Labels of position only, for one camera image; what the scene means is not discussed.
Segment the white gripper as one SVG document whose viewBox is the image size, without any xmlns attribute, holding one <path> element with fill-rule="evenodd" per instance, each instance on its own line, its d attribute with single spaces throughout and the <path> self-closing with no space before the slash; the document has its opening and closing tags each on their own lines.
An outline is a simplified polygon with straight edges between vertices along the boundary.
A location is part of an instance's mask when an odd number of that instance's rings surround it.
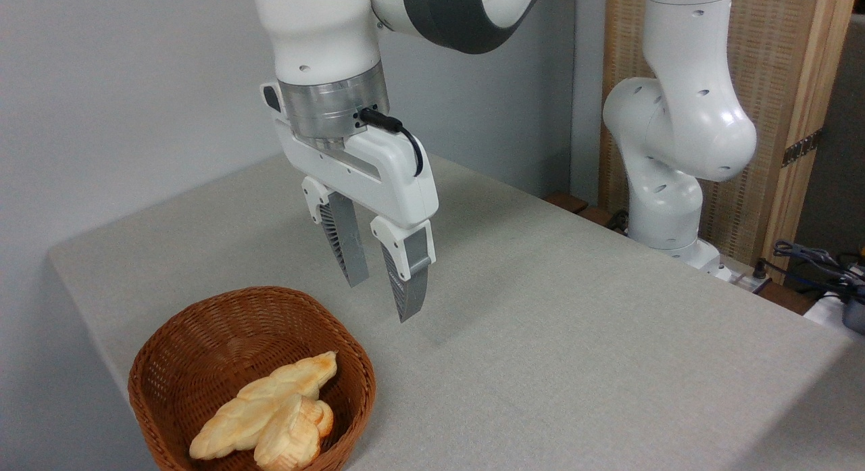
<svg viewBox="0 0 865 471">
<path fill-rule="evenodd" d="M 402 133 L 363 126 L 345 138 L 303 137 L 291 128 L 277 84 L 263 84 L 262 97 L 285 156 L 306 175 L 302 189 L 312 221 L 321 225 L 349 286 L 368 279 L 354 201 L 378 215 L 370 225 L 381 246 L 399 321 L 419 313 L 428 268 L 436 262 L 427 219 L 439 208 L 426 153 L 421 153 L 423 169 L 417 175 L 413 145 Z"/>
</svg>

